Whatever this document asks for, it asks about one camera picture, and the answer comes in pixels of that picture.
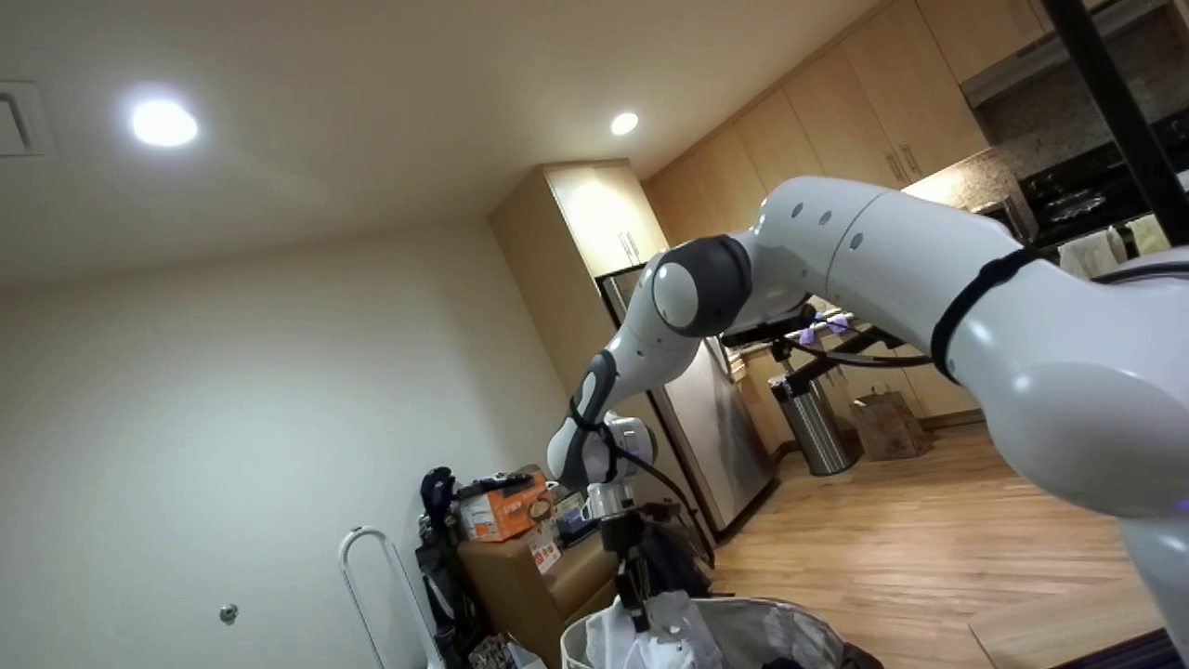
robotic arm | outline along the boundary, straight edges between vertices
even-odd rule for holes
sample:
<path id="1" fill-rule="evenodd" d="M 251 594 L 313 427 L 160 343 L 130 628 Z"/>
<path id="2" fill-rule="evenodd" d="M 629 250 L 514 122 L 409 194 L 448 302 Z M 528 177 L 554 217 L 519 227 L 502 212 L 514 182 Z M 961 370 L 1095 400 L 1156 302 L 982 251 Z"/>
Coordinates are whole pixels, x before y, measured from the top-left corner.
<path id="1" fill-rule="evenodd" d="M 554 477 L 624 479 L 611 446 L 646 448 L 646 431 L 604 409 L 681 376 L 703 338 L 772 318 L 807 295 L 933 350 L 977 397 L 1013 472 L 1123 515 L 1189 659 L 1185 279 L 1123 266 L 1115 282 L 1080 282 L 1034 259 L 998 222 L 897 188 L 790 177 L 758 227 L 661 251 L 551 438 Z"/>

box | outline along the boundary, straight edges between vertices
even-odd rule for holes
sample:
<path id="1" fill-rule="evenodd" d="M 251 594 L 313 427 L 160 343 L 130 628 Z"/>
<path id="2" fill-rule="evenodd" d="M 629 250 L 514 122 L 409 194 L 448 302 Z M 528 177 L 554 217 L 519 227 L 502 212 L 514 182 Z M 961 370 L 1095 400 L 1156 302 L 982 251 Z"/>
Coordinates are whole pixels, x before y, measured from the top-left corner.
<path id="1" fill-rule="evenodd" d="M 458 500 L 458 520 L 472 542 L 502 542 L 524 536 L 534 505 L 546 500 L 546 477 L 531 472 L 519 488 L 498 488 Z"/>

wooden floor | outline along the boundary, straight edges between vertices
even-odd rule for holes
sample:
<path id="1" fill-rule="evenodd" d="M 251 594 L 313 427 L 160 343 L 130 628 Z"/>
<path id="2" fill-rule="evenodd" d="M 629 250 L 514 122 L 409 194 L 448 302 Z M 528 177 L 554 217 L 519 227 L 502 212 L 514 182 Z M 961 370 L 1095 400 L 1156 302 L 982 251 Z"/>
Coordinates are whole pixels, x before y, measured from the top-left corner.
<path id="1" fill-rule="evenodd" d="M 1131 572 L 1110 520 L 1019 479 L 982 427 L 947 427 L 909 461 L 780 490 L 718 555 L 718 591 L 786 599 L 884 666 L 988 666 L 966 622 Z"/>

